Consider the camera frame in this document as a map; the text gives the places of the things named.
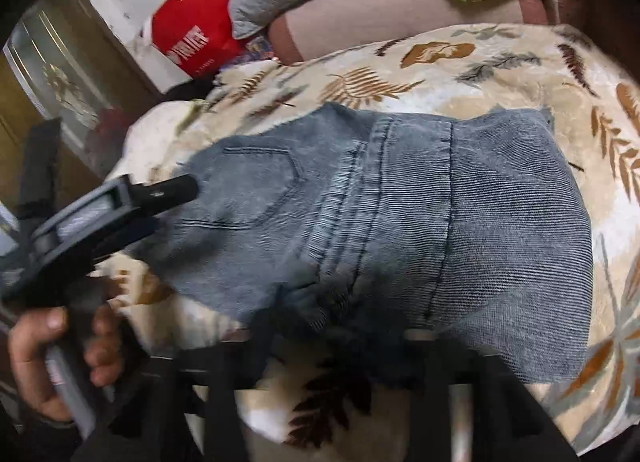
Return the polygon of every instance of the blue denim jeans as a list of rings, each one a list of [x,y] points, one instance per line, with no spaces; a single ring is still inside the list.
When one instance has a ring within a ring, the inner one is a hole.
[[[590,220],[548,113],[459,121],[327,103],[220,140],[184,172],[200,197],[136,247],[180,293],[247,320],[302,268],[315,330],[375,300],[409,328],[497,349],[524,381],[580,371]]]

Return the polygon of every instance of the beige leaf-patterned blanket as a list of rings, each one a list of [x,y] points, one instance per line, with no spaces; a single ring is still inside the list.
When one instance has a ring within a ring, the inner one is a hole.
[[[548,107],[591,216],[593,309],[582,372],[572,381],[530,390],[578,452],[638,421],[640,90],[587,38],[569,26],[452,26],[293,66],[251,63],[224,71],[218,81],[207,101],[165,103],[140,119],[112,176],[167,179],[220,138],[258,134],[327,101],[460,119],[496,105]],[[149,348],[169,340],[202,346],[237,326],[172,294],[145,265],[122,254],[104,270],[119,279],[124,294],[114,304]],[[265,455],[258,453],[257,460],[300,460],[306,454],[331,461],[402,460],[406,394],[340,372],[322,350],[285,350],[270,363],[260,389],[240,392],[240,409],[254,431],[307,451],[290,453],[292,448],[279,445],[275,452],[270,444],[259,449]],[[454,388],[451,402],[454,459],[469,460],[468,389]]]

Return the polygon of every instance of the red object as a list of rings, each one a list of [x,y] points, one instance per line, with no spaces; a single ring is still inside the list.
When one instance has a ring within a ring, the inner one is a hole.
[[[151,22],[153,44],[191,77],[216,70],[244,51],[231,36],[229,0],[167,0]]]

